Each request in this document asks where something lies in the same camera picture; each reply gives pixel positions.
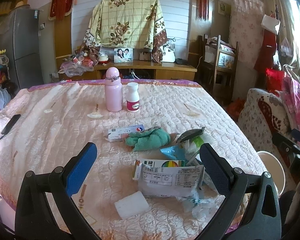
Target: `quilted bedspread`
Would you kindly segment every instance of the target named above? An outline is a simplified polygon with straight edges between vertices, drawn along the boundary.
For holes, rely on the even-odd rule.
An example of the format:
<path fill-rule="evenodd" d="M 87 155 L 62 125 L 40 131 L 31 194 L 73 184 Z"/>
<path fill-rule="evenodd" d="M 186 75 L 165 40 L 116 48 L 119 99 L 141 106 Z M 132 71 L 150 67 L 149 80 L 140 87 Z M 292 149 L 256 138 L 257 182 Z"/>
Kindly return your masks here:
<path fill-rule="evenodd" d="M 193 239 L 207 225 L 224 197 L 205 192 L 215 203 L 206 216 L 196 219 L 185 213 L 175 198 L 148 198 L 151 211 L 121 220 L 114 202 L 138 190 L 132 180 L 135 159 L 162 158 L 158 151 L 131 152 L 123 142 L 108 142 L 104 129 L 144 124 L 161 126 L 168 133 L 183 133 L 193 128 L 205 131 L 216 140 L 215 151 L 233 167 L 260 175 L 266 170 L 250 142 L 226 112 L 199 85 L 139 81 L 140 111 L 123 109 L 111 113 L 105 107 L 104 86 L 98 82 L 72 82 L 21 90 L 0 111 L 0 133 L 14 114 L 20 119 L 0 140 L 0 194 L 15 206 L 24 174 L 50 173 L 64 166 L 87 142 L 98 148 L 98 157 L 73 200 L 90 225 L 103 239 Z M 123 85 L 123 94 L 127 92 Z M 91 119 L 99 104 L 100 119 Z M 44 110 L 52 107 L 52 112 Z M 51 194 L 52 211 L 59 226 L 67 230 Z M 242 206 L 247 204 L 245 198 Z"/>

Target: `white bucket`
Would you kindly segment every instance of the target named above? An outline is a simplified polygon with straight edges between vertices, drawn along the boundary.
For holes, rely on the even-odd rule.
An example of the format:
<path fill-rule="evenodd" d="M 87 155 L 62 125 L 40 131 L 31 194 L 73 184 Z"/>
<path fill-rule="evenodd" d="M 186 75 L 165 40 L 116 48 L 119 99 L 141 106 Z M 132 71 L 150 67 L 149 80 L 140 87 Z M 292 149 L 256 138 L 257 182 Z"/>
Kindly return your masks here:
<path fill-rule="evenodd" d="M 271 153 L 266 151 L 257 152 L 260 159 L 266 166 L 267 170 L 270 172 L 274 184 L 278 189 L 278 197 L 283 193 L 284 187 L 286 185 L 286 176 L 284 174 L 283 167 L 279 160 Z"/>

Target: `white supplement bottle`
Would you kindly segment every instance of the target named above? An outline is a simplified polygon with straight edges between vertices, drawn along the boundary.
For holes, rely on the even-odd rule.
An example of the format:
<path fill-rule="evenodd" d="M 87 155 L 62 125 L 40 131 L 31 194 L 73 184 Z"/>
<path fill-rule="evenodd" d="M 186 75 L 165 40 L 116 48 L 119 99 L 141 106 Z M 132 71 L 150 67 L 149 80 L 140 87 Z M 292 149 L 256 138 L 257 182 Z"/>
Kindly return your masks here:
<path fill-rule="evenodd" d="M 138 83 L 130 82 L 128 83 L 128 92 L 126 94 L 127 100 L 127 110 L 129 112 L 137 112 L 140 107 L 140 97 L 138 93 Z"/>

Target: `gray refrigerator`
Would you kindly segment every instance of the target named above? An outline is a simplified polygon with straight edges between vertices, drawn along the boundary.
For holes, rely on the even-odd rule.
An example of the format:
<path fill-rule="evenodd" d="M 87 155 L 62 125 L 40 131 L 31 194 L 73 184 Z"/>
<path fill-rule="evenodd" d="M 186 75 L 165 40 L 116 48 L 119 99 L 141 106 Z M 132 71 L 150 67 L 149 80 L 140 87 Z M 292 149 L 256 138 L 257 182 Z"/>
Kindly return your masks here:
<path fill-rule="evenodd" d="M 6 49 L 9 76 L 17 89 L 43 84 L 39 55 L 39 10 L 29 6 L 15 8 L 3 22 L 0 50 Z"/>

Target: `wooden cabinet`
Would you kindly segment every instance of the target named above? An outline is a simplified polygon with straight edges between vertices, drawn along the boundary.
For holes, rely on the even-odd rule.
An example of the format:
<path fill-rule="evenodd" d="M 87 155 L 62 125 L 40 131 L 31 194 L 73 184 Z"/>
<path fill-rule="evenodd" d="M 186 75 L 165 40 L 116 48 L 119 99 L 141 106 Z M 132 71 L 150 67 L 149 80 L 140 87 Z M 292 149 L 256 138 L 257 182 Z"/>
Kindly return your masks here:
<path fill-rule="evenodd" d="M 164 80 L 178 80 L 185 79 L 193 81 L 194 74 L 197 69 L 192 66 L 187 65 L 177 65 L 175 63 L 155 63 L 149 61 L 135 60 L 131 63 L 108 63 L 106 66 L 98 65 L 94 68 L 94 71 L 87 71 L 83 73 L 82 76 L 73 76 L 71 78 L 67 77 L 65 74 L 59 74 L 61 79 L 71 79 L 72 81 L 79 80 L 94 80 L 102 79 L 102 72 L 110 67 L 116 67 L 117 69 L 153 69 L 155 79 Z"/>
<path fill-rule="evenodd" d="M 193 81 L 194 73 L 195 72 L 190 72 L 190 71 L 157 69 L 155 71 L 155 79 L 166 79 L 166 80 L 186 79 L 186 80 Z"/>

